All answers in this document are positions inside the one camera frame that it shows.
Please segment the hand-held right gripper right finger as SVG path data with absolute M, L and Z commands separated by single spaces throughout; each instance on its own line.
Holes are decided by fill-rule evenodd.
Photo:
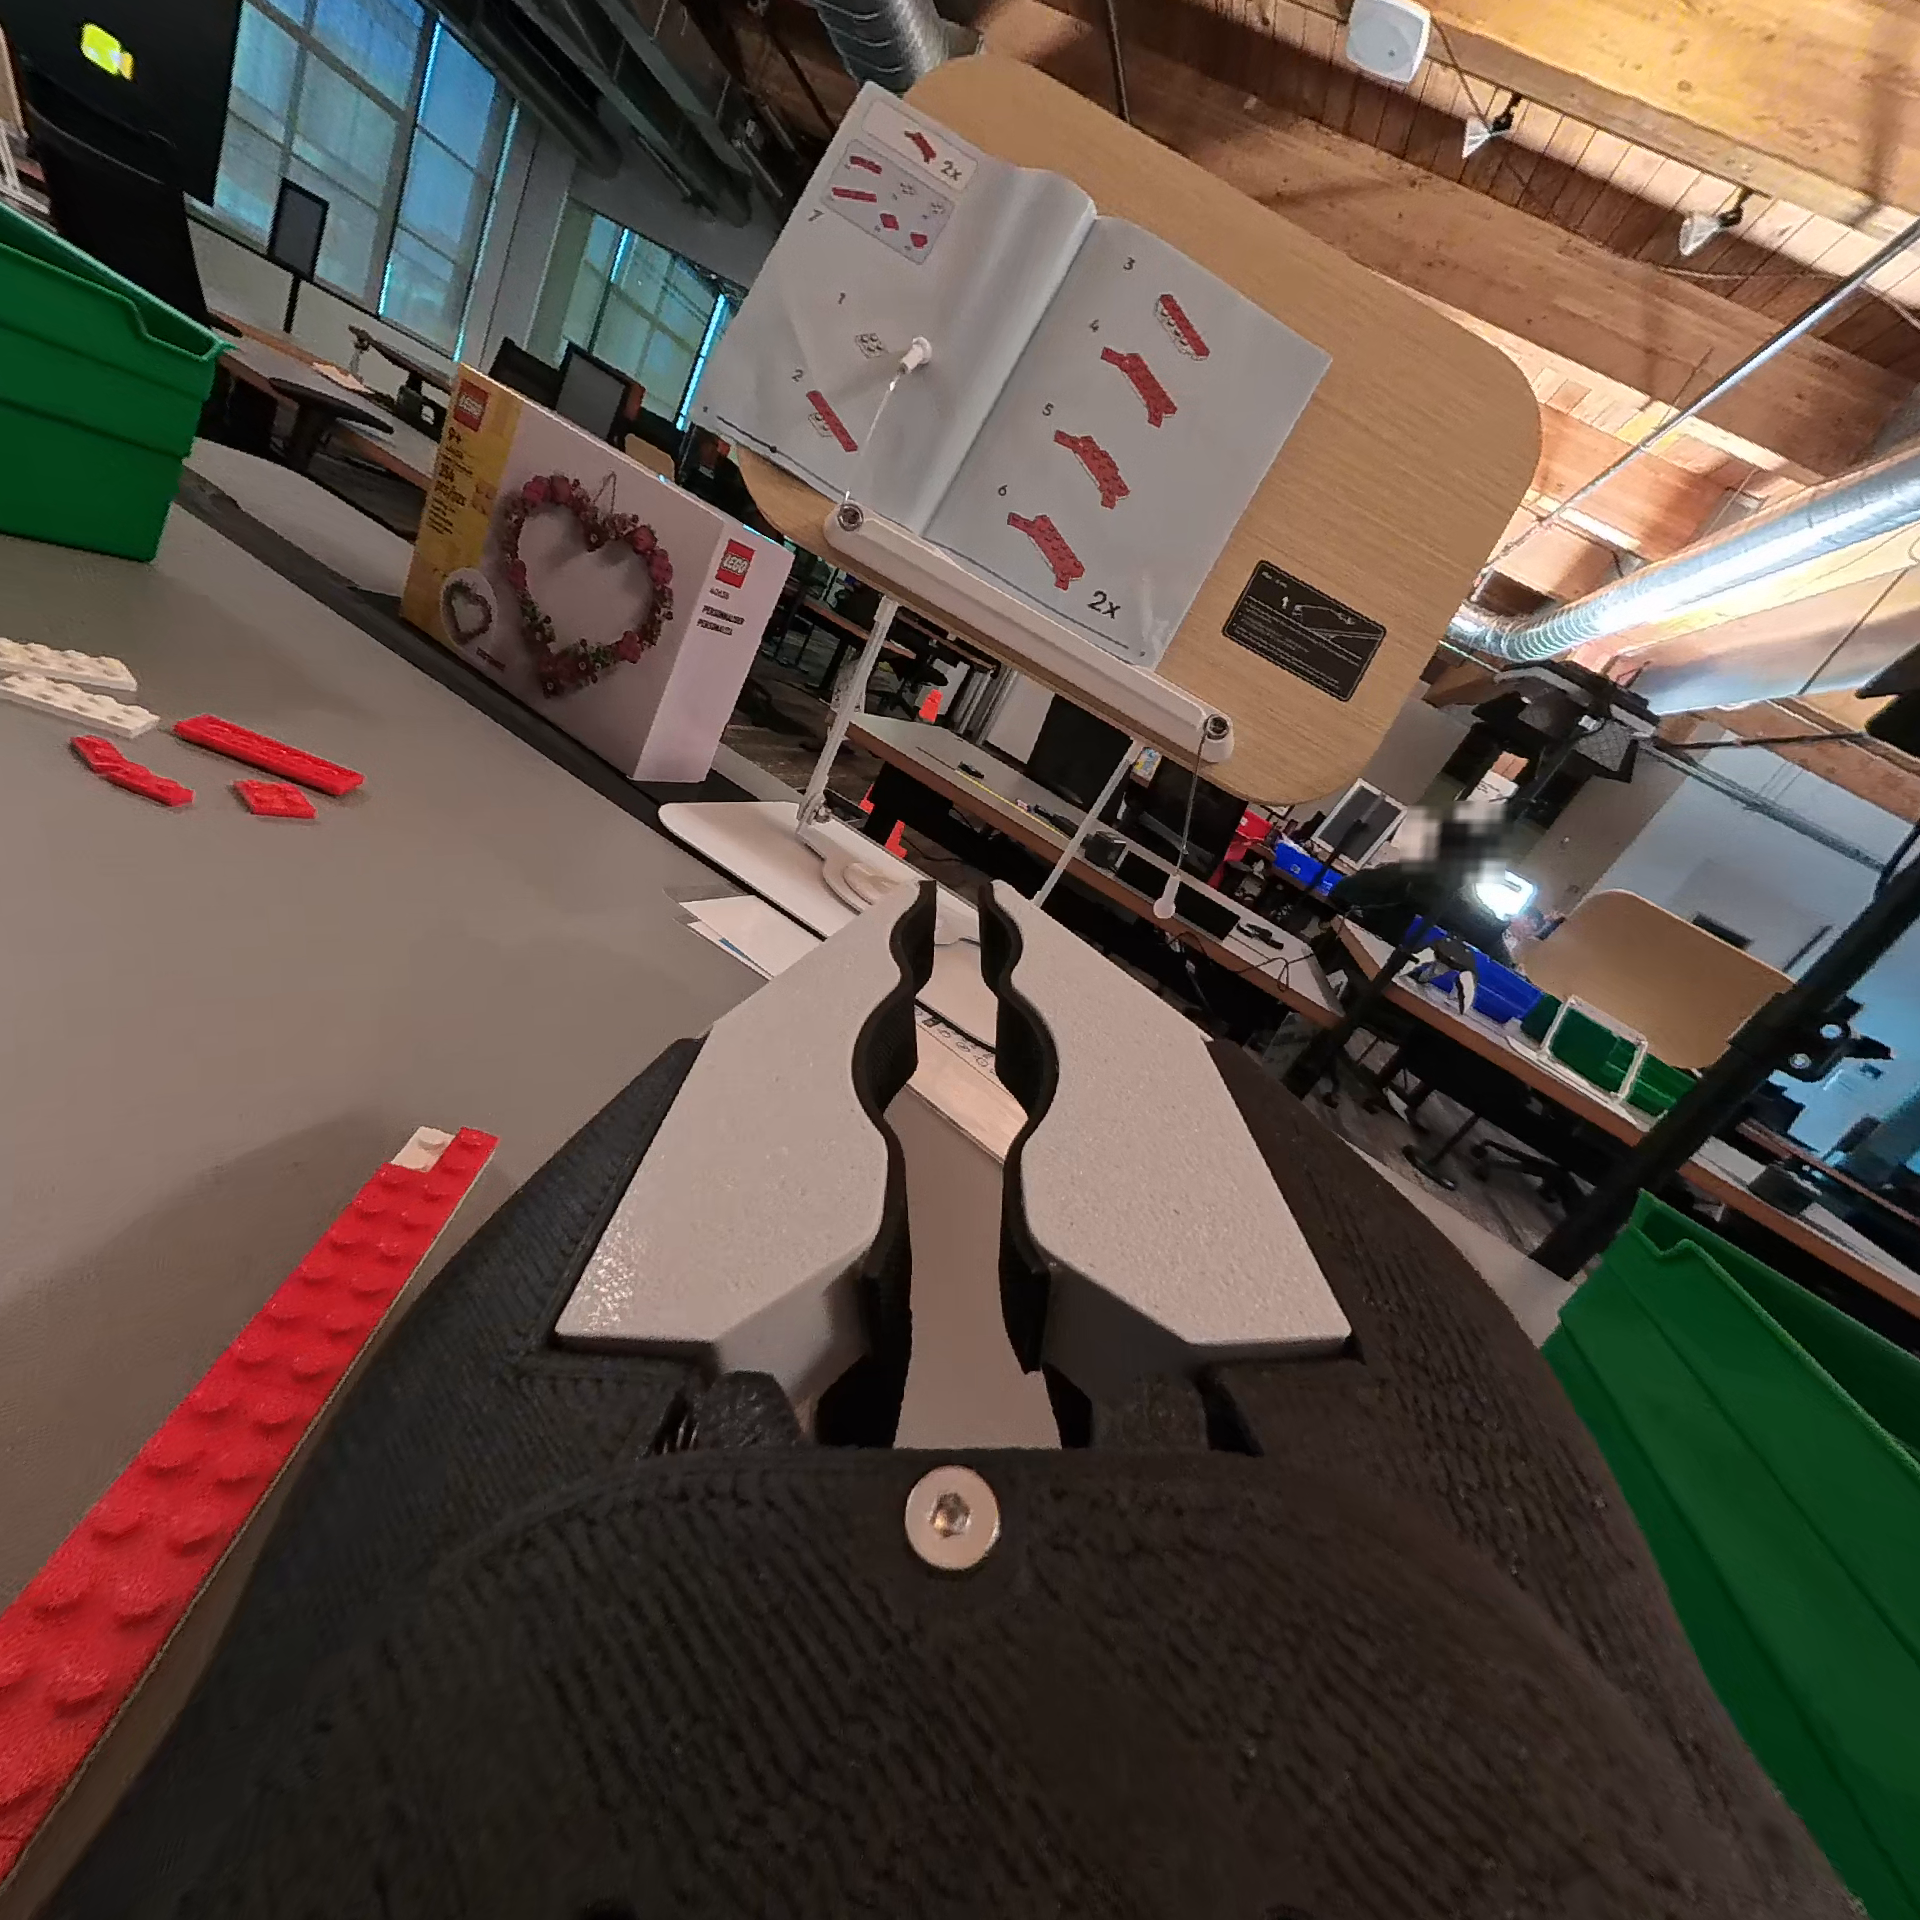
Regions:
M 1016 1104 L 998 1308 L 1062 1449 L 1208 1441 L 1236 1364 L 1352 1349 L 1201 1028 L 1005 882 L 976 902 L 993 1073 Z

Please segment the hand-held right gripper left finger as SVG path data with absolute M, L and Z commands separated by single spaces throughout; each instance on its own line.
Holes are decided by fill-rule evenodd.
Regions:
M 767 1377 L 894 1444 L 913 1337 L 904 1152 L 938 891 L 911 880 L 722 1014 L 554 1322 L 561 1349 Z

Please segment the green plastic bin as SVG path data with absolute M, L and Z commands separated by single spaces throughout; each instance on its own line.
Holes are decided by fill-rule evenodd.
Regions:
M 150 563 L 231 342 L 1 205 L 1 531 Z
M 1917 1363 L 1641 1194 L 1542 1353 L 1719 1704 L 1868 1915 L 1917 1915 Z

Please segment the lego set box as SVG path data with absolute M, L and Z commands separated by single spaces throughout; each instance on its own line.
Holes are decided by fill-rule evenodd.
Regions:
M 400 614 L 637 784 L 701 784 L 792 552 L 458 366 Z

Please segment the wide red lego plate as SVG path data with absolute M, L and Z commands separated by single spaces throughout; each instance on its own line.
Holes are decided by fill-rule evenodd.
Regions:
M 297 784 L 340 801 L 365 784 L 365 777 L 338 762 L 300 750 L 274 736 L 238 728 L 214 714 L 175 720 L 168 731 L 182 744 L 238 762 L 260 774 Z

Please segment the white lego plate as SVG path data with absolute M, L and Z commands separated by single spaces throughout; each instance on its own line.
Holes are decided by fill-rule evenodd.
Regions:
M 1 677 L 1 702 L 54 717 L 88 736 L 143 739 L 161 728 L 159 716 L 142 705 L 39 675 Z
M 118 659 L 88 656 L 80 649 L 52 646 L 37 641 L 0 638 L 1 677 L 37 677 L 114 699 L 136 694 L 134 672 Z

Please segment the printed paper sheet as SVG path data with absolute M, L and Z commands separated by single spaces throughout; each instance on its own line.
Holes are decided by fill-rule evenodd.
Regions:
M 760 979 L 778 976 L 822 942 L 757 896 L 690 901 L 680 913 L 700 938 Z M 1024 1125 L 1024 1110 L 997 1075 L 993 1050 L 926 1003 L 916 1003 L 916 1024 L 919 1066 L 910 1092 L 989 1161 L 1001 1163 Z

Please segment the long background desk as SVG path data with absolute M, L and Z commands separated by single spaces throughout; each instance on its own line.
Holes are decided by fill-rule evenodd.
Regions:
M 870 840 L 894 825 L 974 874 L 1032 894 L 1066 850 L 1078 814 L 1010 762 L 953 731 L 861 716 L 849 744 L 879 764 L 870 784 Z M 1045 909 L 1144 986 L 1162 989 L 1233 1041 L 1256 1041 L 1287 1019 L 1336 1028 L 1341 1006 L 1312 949 L 1252 908 L 1111 830 L 1116 854 L 1088 840 L 1045 898 Z

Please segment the black stand pole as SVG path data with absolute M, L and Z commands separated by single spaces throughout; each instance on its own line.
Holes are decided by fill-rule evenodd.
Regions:
M 1532 1260 L 1573 1280 L 1602 1256 L 1641 1194 L 1674 1179 L 1727 1118 L 1773 1075 L 1810 1052 L 1832 1009 L 1917 922 L 1917 827 L 1885 865 L 1864 909 L 1836 938 L 1796 986 L 1765 1001 L 1727 1041 L 1726 1052 L 1662 1116 L 1638 1146 L 1542 1238 Z

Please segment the instruction booklet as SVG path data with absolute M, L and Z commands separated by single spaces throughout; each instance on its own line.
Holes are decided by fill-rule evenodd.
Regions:
M 1157 668 L 1329 355 L 866 82 L 695 421 Z

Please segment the white ceiling access point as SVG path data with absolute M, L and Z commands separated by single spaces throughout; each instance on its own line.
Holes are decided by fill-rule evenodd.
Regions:
M 1428 6 L 1402 0 L 1352 0 L 1341 19 L 1340 56 L 1364 77 L 1409 88 L 1426 62 L 1433 35 Z

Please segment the red lego frame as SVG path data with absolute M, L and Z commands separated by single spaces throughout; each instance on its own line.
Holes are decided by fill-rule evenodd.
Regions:
M 473 1128 L 417 1128 L 4 1609 L 4 1881 L 288 1480 L 495 1149 Z

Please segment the silver insulated duct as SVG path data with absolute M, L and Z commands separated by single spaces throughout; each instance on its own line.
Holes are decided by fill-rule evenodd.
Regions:
M 1532 666 L 1596 641 L 1714 608 L 1751 585 L 1824 563 L 1858 544 L 1897 538 L 1917 522 L 1917 442 L 1800 496 L 1776 502 L 1570 603 L 1519 617 L 1460 605 L 1445 644 Z

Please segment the spiral metal ceiling duct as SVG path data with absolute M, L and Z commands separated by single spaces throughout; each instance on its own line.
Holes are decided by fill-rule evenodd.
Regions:
M 809 2 L 834 52 L 858 85 L 904 97 L 942 64 L 972 57 L 977 33 L 934 2 Z

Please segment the black wall monitor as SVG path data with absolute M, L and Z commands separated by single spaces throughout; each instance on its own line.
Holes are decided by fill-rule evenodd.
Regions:
M 130 157 L 165 149 L 182 192 L 208 203 L 240 13 L 238 2 L 4 2 L 1 26 L 39 113 Z

